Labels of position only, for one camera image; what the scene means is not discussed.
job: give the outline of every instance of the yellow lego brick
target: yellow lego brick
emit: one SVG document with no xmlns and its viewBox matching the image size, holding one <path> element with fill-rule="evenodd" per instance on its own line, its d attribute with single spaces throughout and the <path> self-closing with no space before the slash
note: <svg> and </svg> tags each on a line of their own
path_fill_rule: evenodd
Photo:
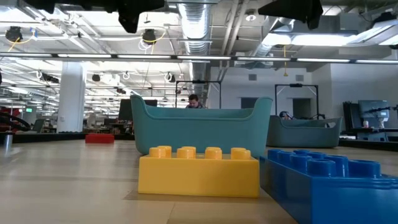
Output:
<svg viewBox="0 0 398 224">
<path fill-rule="evenodd" d="M 152 155 L 139 161 L 138 192 L 141 194 L 200 195 L 219 197 L 258 197 L 259 162 L 242 150 L 231 155 L 209 147 L 192 157 L 192 149 L 181 148 L 171 157 Z"/>
</svg>

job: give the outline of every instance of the lego stud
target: lego stud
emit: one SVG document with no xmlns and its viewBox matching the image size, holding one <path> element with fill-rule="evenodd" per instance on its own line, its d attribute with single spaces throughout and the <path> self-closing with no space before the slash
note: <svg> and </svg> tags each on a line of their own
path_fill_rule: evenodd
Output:
<svg viewBox="0 0 398 224">
<path fill-rule="evenodd" d="M 309 159 L 308 174 L 321 177 L 335 177 L 336 163 L 328 159 Z"/>
<path fill-rule="evenodd" d="M 380 178 L 380 163 L 375 161 L 348 161 L 349 177 Z"/>
<path fill-rule="evenodd" d="M 193 157 L 196 158 L 197 156 L 197 148 L 195 146 L 182 146 L 183 148 L 192 149 L 193 150 Z"/>
<path fill-rule="evenodd" d="M 290 155 L 294 155 L 294 152 L 285 152 L 280 151 L 278 152 L 278 161 L 284 165 L 290 165 Z"/>
<path fill-rule="evenodd" d="M 162 147 L 166 150 L 166 158 L 172 157 L 172 147 L 171 146 L 157 146 L 157 147 Z"/>
<path fill-rule="evenodd" d="M 183 147 L 183 148 L 177 149 L 177 158 L 194 159 L 195 157 L 193 155 L 194 155 L 194 151 L 191 148 Z"/>
<path fill-rule="evenodd" d="M 149 155 L 154 158 L 165 158 L 166 150 L 163 147 L 152 147 L 149 149 Z"/>
<path fill-rule="evenodd" d="M 348 177 L 348 158 L 346 156 L 325 156 L 325 159 L 336 163 L 337 177 Z"/>
<path fill-rule="evenodd" d="M 251 153 L 249 150 L 241 147 L 233 147 L 231 149 L 231 159 L 237 160 L 248 160 L 251 158 Z"/>
<path fill-rule="evenodd" d="M 307 155 L 311 156 L 312 159 L 323 159 L 326 154 L 322 152 L 308 152 Z"/>
<path fill-rule="evenodd" d="M 308 155 L 303 155 L 303 154 L 301 154 L 301 155 L 295 155 L 295 154 L 290 155 L 290 163 L 291 163 L 292 167 L 294 169 L 297 169 L 297 170 L 301 171 L 301 172 L 306 172 L 307 171 L 307 161 L 309 159 L 312 159 L 312 157 L 308 156 Z"/>
<path fill-rule="evenodd" d="M 308 149 L 299 149 L 299 150 L 294 150 L 294 153 L 297 155 L 307 155 L 307 153 L 311 152 Z"/>
<path fill-rule="evenodd" d="M 205 151 L 205 159 L 222 159 L 223 151 L 218 147 L 207 147 Z"/>
<path fill-rule="evenodd" d="M 280 152 L 280 149 L 270 149 L 268 150 L 268 159 L 272 161 L 278 161 L 278 152 Z"/>
</svg>

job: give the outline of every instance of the ceiling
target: ceiling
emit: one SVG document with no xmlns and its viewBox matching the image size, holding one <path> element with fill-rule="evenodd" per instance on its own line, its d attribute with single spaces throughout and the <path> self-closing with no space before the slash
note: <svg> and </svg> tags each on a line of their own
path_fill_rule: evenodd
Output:
<svg viewBox="0 0 398 224">
<path fill-rule="evenodd" d="M 249 1 L 247 9 L 257 9 L 270 0 Z M 322 1 L 325 15 L 334 16 L 350 12 L 353 14 L 372 11 L 395 4 L 396 1 Z M 220 55 L 226 33 L 226 24 L 230 19 L 232 1 L 221 1 L 211 8 L 210 54 Z M 254 21 L 243 20 L 238 32 L 238 39 L 232 48 L 236 52 L 253 51 L 262 42 L 264 16 Z M 180 16 L 176 13 L 145 12 L 139 18 L 139 30 L 136 34 L 127 33 L 118 22 L 118 13 L 104 11 L 61 11 L 54 15 L 32 7 L 0 6 L 0 52 L 45 52 L 45 53 L 83 53 L 83 54 L 185 54 L 184 36 Z M 10 26 L 20 26 L 22 43 L 15 44 L 5 38 Z M 141 35 L 146 29 L 154 29 L 159 39 L 152 47 L 143 46 Z M 346 47 L 320 47 L 286 45 L 273 47 L 271 52 L 276 57 L 306 58 L 349 58 L 344 53 Z M 373 45 L 357 47 L 357 58 L 383 58 L 391 52 L 388 46 Z M 43 85 L 43 87 L 3 88 L 1 106 L 39 105 L 43 114 L 54 114 L 58 108 L 59 85 L 47 83 L 38 77 L 41 71 L 61 80 L 62 61 L 23 60 L 21 58 L 0 58 L 2 82 L 15 85 Z M 128 93 L 135 93 L 150 99 L 158 99 L 161 106 L 174 106 L 175 84 L 169 83 L 165 75 L 172 74 L 176 80 L 190 81 L 188 62 L 83 62 L 88 71 L 86 90 L 86 111 L 98 111 L 104 114 L 117 114 L 119 99 L 128 98 L 116 93 L 112 86 L 132 88 Z M 283 68 L 283 62 L 275 62 L 274 70 Z M 288 63 L 288 67 L 307 68 L 311 72 L 312 63 Z M 92 75 L 103 77 L 94 82 Z M 193 87 L 181 84 L 178 96 L 179 107 L 187 104 L 186 98 Z"/>
</svg>

